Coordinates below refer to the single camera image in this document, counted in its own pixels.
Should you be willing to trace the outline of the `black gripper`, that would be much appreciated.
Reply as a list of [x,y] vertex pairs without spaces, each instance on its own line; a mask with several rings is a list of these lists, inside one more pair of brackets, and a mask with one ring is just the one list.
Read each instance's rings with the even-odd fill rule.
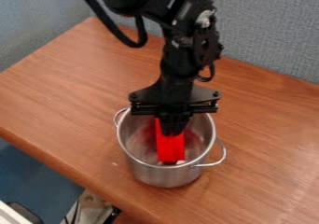
[[196,86],[194,80],[212,80],[220,53],[221,47],[204,50],[165,47],[157,81],[128,94],[130,113],[158,116],[160,130],[165,136],[182,133],[194,113],[214,113],[217,110],[220,92]]

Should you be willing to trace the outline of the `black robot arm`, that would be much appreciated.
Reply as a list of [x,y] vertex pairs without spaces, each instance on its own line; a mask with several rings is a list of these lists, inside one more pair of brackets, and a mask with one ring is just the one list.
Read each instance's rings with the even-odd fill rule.
[[130,113],[158,118],[164,135],[182,132],[194,113],[216,111],[217,91],[193,84],[208,82],[202,69],[212,70],[222,45],[216,30],[216,7],[212,0],[102,0],[110,11],[156,22],[164,46],[158,80],[129,93]]

